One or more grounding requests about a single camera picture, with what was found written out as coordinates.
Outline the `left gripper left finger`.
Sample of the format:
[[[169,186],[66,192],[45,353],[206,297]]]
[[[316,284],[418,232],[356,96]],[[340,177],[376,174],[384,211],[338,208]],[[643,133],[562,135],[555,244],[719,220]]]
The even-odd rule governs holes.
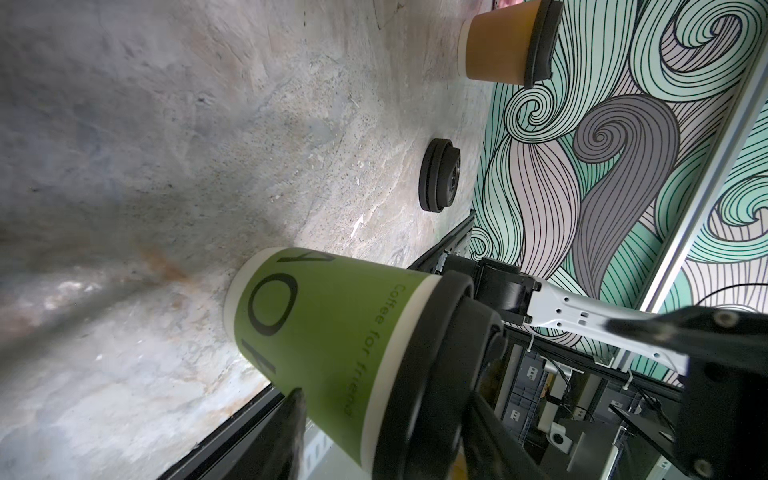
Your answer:
[[[295,388],[224,479],[296,480],[301,471],[306,420],[306,396],[301,388]]]

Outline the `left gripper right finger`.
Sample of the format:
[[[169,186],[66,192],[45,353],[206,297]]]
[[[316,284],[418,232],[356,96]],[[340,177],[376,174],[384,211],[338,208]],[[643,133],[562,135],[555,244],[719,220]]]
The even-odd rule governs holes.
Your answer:
[[[464,452],[469,479],[548,479],[477,392],[464,413]]]

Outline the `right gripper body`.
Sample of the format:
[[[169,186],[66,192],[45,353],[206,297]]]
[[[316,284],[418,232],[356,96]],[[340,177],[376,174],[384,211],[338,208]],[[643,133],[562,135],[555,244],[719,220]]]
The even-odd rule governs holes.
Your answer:
[[[687,356],[672,459],[701,479],[767,476],[767,317],[687,307],[611,319],[620,337]]]

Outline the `green paper coffee cup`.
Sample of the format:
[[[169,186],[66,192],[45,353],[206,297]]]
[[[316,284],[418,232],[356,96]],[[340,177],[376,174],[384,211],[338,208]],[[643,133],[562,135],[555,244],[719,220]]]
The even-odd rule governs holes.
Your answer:
[[[439,282],[424,272],[304,248],[267,248],[236,273],[224,326],[282,393],[365,472],[419,317]]]

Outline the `brown paper coffee cup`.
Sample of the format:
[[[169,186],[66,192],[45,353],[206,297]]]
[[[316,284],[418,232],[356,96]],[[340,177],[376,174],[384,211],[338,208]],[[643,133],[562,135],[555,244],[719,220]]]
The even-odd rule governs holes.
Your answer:
[[[522,86],[541,4],[520,2],[468,19],[459,36],[459,75]]]

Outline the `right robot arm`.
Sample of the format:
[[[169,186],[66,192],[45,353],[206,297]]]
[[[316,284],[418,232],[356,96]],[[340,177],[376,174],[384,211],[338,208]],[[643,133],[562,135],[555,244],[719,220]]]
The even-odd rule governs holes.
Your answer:
[[[680,411],[670,432],[622,408],[616,414],[688,475],[766,478],[766,315],[702,306],[649,314],[569,293],[488,259],[450,255],[442,270],[469,275],[476,299],[507,324],[586,336],[681,374]]]

